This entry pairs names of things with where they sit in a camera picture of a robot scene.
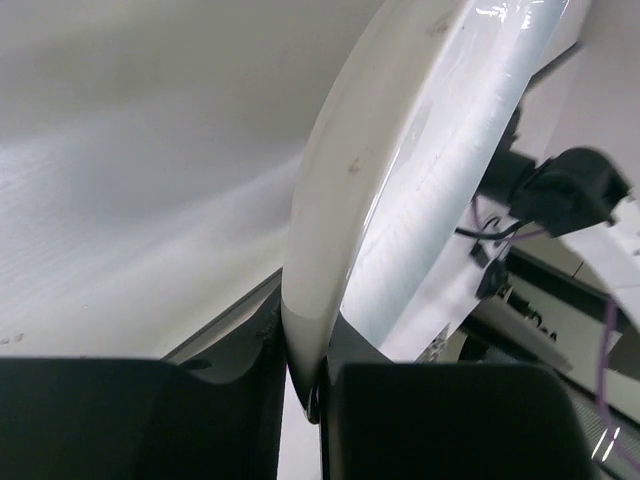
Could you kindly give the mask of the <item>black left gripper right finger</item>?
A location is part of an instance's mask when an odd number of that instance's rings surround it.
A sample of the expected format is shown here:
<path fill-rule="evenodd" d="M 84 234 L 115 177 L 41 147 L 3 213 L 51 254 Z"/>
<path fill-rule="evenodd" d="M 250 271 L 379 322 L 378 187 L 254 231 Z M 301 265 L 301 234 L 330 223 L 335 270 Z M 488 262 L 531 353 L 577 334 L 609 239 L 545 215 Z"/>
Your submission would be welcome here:
<path fill-rule="evenodd" d="M 322 383 L 326 479 L 595 479 L 558 376 L 526 363 L 395 363 L 345 320 Z"/>

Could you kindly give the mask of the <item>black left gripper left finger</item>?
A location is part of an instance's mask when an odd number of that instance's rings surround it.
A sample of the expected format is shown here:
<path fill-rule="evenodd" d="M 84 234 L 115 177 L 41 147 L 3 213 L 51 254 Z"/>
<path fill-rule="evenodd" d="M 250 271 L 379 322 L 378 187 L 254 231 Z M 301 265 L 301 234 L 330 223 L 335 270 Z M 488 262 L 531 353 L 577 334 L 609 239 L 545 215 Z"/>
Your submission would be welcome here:
<path fill-rule="evenodd" d="M 181 363 L 1 362 L 5 479 L 273 479 L 286 354 L 280 296 Z"/>

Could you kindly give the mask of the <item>large oval white plate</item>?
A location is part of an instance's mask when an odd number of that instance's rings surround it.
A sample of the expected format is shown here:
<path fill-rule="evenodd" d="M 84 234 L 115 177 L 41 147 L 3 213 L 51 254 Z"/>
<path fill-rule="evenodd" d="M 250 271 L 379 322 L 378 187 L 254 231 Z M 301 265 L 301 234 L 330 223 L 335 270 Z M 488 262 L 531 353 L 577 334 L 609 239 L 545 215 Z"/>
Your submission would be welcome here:
<path fill-rule="evenodd" d="M 302 409 L 339 318 L 384 343 L 454 234 L 567 5 L 386 1 L 304 149 L 281 316 Z"/>

